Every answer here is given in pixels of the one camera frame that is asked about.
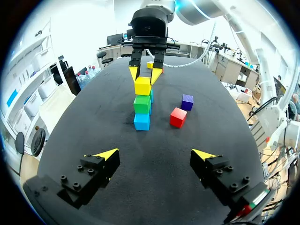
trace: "green cube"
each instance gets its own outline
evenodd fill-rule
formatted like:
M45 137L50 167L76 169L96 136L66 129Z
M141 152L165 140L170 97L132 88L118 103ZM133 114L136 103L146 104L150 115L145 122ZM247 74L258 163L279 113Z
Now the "green cube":
M150 111L151 98L150 95L137 95L133 106L135 108L135 113L138 114L148 114Z

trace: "purple cube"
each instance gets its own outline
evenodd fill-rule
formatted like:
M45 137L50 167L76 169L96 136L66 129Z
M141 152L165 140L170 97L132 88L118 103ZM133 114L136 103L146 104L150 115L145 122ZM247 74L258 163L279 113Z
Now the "purple cube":
M181 109L191 111L194 103L192 95L182 95Z

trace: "yellow cube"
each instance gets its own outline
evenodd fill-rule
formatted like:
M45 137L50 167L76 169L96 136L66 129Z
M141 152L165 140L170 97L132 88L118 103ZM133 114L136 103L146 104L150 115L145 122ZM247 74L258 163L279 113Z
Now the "yellow cube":
M150 95L150 91L151 91L150 77L139 76L135 80L135 94Z
M152 61L147 62L147 68L152 69L153 68L153 63Z

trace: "black table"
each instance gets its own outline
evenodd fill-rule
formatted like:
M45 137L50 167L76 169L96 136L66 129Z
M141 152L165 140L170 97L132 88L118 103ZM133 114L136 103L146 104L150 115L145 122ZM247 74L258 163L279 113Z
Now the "black table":
M250 176L251 186L263 181L246 120L217 77L199 62L165 68L153 85L150 131L136 131L129 60L116 60L75 98L47 142L38 175L59 182L84 154L119 148L121 165L112 180L79 210L118 225L221 224L230 209L203 188L189 166L190 153L195 148L223 154ZM142 57L141 76L150 76L150 60ZM169 56L165 63L192 60ZM193 95L194 106L178 129L169 118L182 94Z

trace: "bolt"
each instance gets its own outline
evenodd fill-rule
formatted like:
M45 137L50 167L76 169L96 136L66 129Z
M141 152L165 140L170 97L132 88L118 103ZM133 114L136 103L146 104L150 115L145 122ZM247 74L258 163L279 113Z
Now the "bolt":
M48 190L48 187L47 186L42 186L42 191L47 191Z
M244 177L244 179L243 179L244 183L248 183L249 181L250 181L250 177L248 177L248 176Z
M66 175L61 175L60 180L61 180L61 182L66 182L67 181Z
M93 175L94 174L94 170L93 169L88 169L88 173L89 173L89 175Z
M238 184L237 183L232 183L231 185L230 185L230 188L232 189L232 190L235 190L235 189L237 189L238 188Z
M82 171L83 170L83 166L82 165L78 165L77 166L77 170Z
M34 191L33 194L34 194L35 197L39 196L39 192L38 191Z
M222 175L222 173L223 173L223 170L216 170L217 175Z
M73 188L76 191L80 190L81 189L80 183L77 183L77 182L73 183Z

